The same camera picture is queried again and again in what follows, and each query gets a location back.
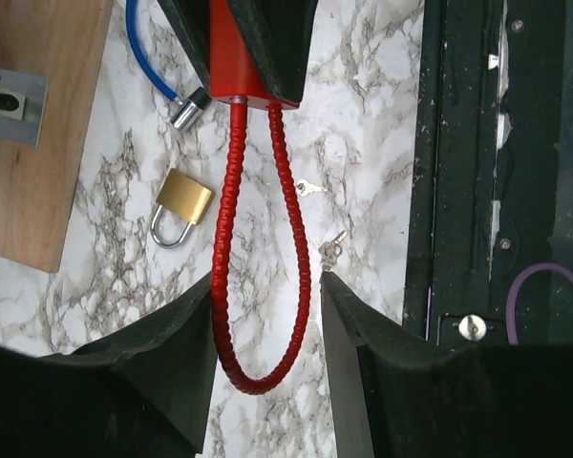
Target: metal bracket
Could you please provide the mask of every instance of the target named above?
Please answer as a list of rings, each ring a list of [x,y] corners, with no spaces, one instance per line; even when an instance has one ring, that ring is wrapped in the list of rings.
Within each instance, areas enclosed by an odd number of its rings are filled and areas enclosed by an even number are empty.
[[[0,70],[0,138],[37,146],[49,78]]]

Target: silver key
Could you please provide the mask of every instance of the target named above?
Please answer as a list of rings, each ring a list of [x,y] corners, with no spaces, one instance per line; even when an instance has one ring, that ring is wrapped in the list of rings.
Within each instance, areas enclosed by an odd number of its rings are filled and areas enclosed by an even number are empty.
[[[327,191],[327,188],[324,188],[322,186],[316,186],[315,184],[310,183],[306,179],[300,179],[299,181],[297,181],[295,188],[297,189],[297,194],[302,198],[312,193],[325,193]]]
[[[348,236],[348,231],[342,231],[333,240],[326,241],[323,243],[318,252],[321,255],[321,263],[323,264],[323,270],[332,269],[337,263],[337,258],[342,254],[342,246],[340,243]]]

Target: red cable lock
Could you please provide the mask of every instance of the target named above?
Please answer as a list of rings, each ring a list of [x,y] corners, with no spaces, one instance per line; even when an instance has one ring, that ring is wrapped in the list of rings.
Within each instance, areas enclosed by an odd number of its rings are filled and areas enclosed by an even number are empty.
[[[280,383],[292,368],[302,346],[309,316],[311,291],[308,242],[293,177],[288,165],[282,109],[297,108],[270,96],[248,55],[240,31],[231,15],[227,0],[210,0],[210,95],[231,104],[231,134],[227,170],[217,220],[212,258],[212,328],[219,360],[229,381],[247,394],[264,394]],[[233,238],[236,205],[240,193],[246,139],[248,106],[265,109],[269,115],[274,158],[285,196],[286,210],[293,229],[299,265],[299,305],[293,333],[285,356],[263,379],[249,378],[236,358],[227,313],[227,275]]]

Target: padlock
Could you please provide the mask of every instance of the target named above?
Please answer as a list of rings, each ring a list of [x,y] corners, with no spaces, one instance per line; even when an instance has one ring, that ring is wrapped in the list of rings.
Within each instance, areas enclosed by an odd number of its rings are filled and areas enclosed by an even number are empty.
[[[212,196],[212,191],[199,184],[195,179],[176,169],[170,170],[161,191],[159,191],[158,207],[151,220],[151,237],[155,243],[161,248],[168,249],[181,245],[189,235],[191,228],[202,220]],[[167,242],[157,232],[157,224],[163,210],[175,214],[187,223],[176,241]]]

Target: gray marble vein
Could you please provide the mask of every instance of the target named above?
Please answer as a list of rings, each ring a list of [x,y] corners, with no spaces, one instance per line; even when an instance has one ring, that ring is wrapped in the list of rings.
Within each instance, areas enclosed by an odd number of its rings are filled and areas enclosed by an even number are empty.
[[[56,275],[0,259],[0,344],[33,355],[69,352],[175,299],[210,269],[218,196],[179,249],[149,238],[155,196],[171,168],[220,194],[228,111],[210,108],[191,132],[151,87],[116,2],[63,261]],[[318,247],[346,229],[334,270],[398,320],[403,301],[422,35],[421,0],[320,0],[301,108],[285,114],[295,179],[327,188],[300,199],[314,289],[304,348],[265,396],[235,390],[218,368],[204,457],[335,457],[320,316]],[[181,95],[199,81],[159,6],[140,2],[152,65]],[[230,264],[229,316],[244,370],[278,363],[296,313],[297,271],[265,113],[249,115]],[[182,229],[166,218],[166,237]]]

